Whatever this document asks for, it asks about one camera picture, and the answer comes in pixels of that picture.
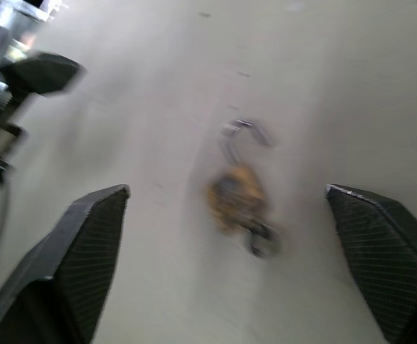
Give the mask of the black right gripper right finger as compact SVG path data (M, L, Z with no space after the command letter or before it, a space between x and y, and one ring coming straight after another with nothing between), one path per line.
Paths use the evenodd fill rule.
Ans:
M417 344L417 218L399 201L329 184L350 273L388 344Z

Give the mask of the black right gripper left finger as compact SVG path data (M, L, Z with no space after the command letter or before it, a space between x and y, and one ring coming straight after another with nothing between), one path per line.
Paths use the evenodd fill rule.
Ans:
M91 344L109 294L126 184L74 201L0 288L0 344Z

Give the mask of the brass padlock with steel shackle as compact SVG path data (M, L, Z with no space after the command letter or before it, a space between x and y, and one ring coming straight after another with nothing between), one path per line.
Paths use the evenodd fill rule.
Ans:
M207 186L207 201L218 230L231 235L262 219L267 210L266 193L254 169L235 147L235 139L249 130L255 141L264 147L273 144L269 134L257 121L237 118L221 129L221 151L229 164Z

